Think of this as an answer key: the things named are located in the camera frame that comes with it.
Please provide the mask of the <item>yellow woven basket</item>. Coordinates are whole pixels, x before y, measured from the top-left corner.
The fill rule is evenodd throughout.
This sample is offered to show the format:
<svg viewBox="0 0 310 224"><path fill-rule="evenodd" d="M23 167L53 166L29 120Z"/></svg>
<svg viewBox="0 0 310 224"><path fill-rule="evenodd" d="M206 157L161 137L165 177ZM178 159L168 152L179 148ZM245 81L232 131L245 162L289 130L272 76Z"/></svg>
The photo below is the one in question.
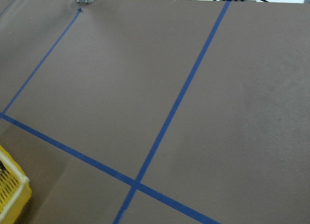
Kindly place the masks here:
<svg viewBox="0 0 310 224"><path fill-rule="evenodd" d="M30 180L3 148L0 148L0 222L14 224L32 195Z"/></svg>

